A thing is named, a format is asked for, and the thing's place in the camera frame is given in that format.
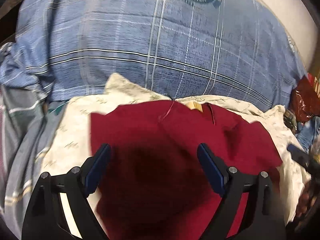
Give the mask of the person's right hand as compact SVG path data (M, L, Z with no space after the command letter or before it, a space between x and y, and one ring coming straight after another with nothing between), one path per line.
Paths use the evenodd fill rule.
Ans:
M300 194L295 220L311 219L319 209L319 184L308 181Z

